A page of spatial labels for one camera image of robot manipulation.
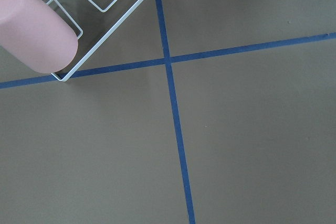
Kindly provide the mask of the pink cup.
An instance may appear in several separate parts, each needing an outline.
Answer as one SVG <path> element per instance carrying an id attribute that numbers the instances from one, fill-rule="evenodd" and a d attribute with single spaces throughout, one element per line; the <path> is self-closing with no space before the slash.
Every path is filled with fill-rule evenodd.
<path id="1" fill-rule="evenodd" d="M 78 39 L 42 0 L 1 0 L 1 46 L 32 70 L 52 73 L 72 62 Z"/>

